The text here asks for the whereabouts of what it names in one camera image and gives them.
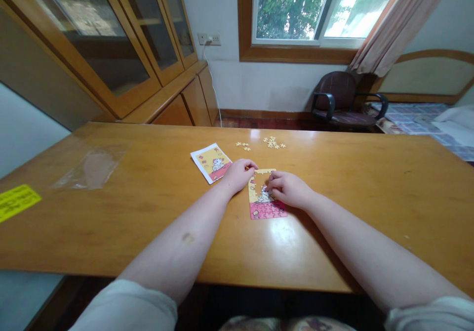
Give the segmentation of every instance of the forearm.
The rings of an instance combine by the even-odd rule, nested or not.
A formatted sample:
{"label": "forearm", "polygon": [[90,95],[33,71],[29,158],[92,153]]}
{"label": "forearm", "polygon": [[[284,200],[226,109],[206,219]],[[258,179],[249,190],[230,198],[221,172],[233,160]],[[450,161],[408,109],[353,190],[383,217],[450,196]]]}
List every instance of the forearm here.
{"label": "forearm", "polygon": [[469,297],[432,267],[330,199],[306,209],[344,265],[384,311],[442,296]]}
{"label": "forearm", "polygon": [[181,303],[193,286],[232,192],[214,186],[162,231],[119,275]]}

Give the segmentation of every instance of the cartoon cat illustration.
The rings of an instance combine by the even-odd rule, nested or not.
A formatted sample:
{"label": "cartoon cat illustration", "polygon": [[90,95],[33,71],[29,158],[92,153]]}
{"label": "cartoon cat illustration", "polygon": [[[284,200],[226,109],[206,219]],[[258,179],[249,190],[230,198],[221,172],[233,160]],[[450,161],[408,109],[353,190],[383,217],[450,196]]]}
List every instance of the cartoon cat illustration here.
{"label": "cartoon cat illustration", "polygon": [[265,191],[266,187],[266,185],[262,186],[262,195],[260,195],[257,199],[259,203],[270,203],[275,201],[274,197],[272,196],[273,192],[271,190]]}
{"label": "cartoon cat illustration", "polygon": [[225,164],[223,164],[224,158],[216,158],[212,160],[212,171],[219,170],[222,168]]}

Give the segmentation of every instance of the beige curtain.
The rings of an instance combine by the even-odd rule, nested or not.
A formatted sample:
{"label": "beige curtain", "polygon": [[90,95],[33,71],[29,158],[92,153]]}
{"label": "beige curtain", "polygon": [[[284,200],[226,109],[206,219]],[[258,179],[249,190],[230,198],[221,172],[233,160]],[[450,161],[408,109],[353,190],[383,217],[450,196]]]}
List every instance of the beige curtain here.
{"label": "beige curtain", "polygon": [[350,68],[383,77],[441,0],[390,0]]}

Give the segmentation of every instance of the hand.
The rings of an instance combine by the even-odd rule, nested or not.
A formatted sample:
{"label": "hand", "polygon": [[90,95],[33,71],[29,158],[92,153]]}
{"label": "hand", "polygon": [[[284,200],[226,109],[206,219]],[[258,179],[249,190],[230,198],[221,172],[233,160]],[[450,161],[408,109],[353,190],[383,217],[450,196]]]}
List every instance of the hand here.
{"label": "hand", "polygon": [[314,204],[317,193],[298,176],[282,171],[273,171],[268,179],[268,190],[285,204],[308,210]]}
{"label": "hand", "polygon": [[229,188],[232,195],[248,184],[258,166],[251,160],[239,159],[231,164],[219,185]]}

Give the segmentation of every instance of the power cord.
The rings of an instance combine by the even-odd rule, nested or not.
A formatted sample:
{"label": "power cord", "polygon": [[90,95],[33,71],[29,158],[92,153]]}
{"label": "power cord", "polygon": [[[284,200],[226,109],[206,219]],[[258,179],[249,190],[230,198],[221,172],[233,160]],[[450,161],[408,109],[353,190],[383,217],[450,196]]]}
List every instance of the power cord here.
{"label": "power cord", "polygon": [[217,110],[219,110],[219,121],[220,121],[221,127],[222,127],[221,106],[219,105],[219,98],[217,97],[217,91],[216,91],[216,89],[214,88],[214,78],[212,77],[211,66],[210,66],[209,60],[208,60],[207,57],[206,57],[206,45],[207,45],[208,43],[210,43],[210,42],[212,42],[212,38],[211,38],[211,37],[208,37],[208,38],[206,39],[206,41],[204,42],[204,46],[202,46],[202,56],[203,56],[204,59],[207,61],[207,66],[208,66],[208,68],[209,68],[209,73],[211,74],[212,90],[214,90],[214,95],[216,96]]}

